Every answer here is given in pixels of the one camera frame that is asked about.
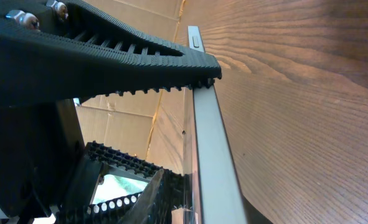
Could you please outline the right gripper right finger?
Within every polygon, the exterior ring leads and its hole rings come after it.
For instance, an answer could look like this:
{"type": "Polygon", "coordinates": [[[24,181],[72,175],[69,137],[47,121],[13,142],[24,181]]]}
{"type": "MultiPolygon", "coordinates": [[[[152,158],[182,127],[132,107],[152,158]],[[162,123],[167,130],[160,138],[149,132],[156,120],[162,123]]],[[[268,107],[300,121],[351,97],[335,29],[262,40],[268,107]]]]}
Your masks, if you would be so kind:
{"type": "Polygon", "coordinates": [[[172,223],[192,209],[191,175],[88,142],[56,223],[172,223]]]}

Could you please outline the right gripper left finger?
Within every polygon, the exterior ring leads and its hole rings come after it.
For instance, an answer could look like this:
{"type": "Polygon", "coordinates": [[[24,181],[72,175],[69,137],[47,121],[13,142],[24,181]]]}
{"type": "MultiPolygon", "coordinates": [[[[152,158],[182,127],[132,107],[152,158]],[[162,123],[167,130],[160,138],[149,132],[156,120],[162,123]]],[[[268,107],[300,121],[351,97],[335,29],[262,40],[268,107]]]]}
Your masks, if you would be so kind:
{"type": "Polygon", "coordinates": [[[211,86],[209,54],[141,32],[84,1],[0,1],[0,108],[211,86]]]}

